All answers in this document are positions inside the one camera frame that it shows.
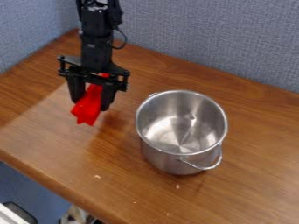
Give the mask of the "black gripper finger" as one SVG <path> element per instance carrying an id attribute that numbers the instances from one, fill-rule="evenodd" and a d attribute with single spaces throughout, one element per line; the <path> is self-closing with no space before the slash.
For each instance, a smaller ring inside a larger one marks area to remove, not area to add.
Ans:
<path id="1" fill-rule="evenodd" d="M 82 77 L 70 75 L 67 77 L 70 98 L 74 102 L 78 102 L 86 94 L 86 81 Z"/>
<path id="2" fill-rule="evenodd" d="M 104 84 L 100 94 L 100 110 L 107 111 L 111 103 L 115 100 L 116 88 L 114 84 Z"/>

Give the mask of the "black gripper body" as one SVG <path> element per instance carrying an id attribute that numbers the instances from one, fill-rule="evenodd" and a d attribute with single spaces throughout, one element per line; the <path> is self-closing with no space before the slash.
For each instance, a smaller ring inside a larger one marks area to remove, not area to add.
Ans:
<path id="1" fill-rule="evenodd" d="M 112 61 L 112 51 L 126 44 L 114 46 L 114 32 L 120 32 L 122 20 L 112 18 L 83 18 L 80 21 L 80 56 L 62 55 L 59 76 L 72 74 L 84 79 L 86 84 L 114 84 L 116 91 L 127 90 L 130 72 Z"/>

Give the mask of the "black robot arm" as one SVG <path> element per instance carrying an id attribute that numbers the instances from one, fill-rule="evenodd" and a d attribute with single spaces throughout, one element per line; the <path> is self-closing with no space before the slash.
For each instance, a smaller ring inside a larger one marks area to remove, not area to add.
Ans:
<path id="1" fill-rule="evenodd" d="M 80 56 L 60 55 L 59 76 L 68 83 L 70 98 L 78 102 L 87 93 L 86 84 L 103 87 L 98 100 L 107 111 L 118 91 L 127 91 L 130 71 L 112 61 L 112 51 L 127 44 L 120 31 L 123 10 L 119 0 L 76 0 L 79 13 Z"/>

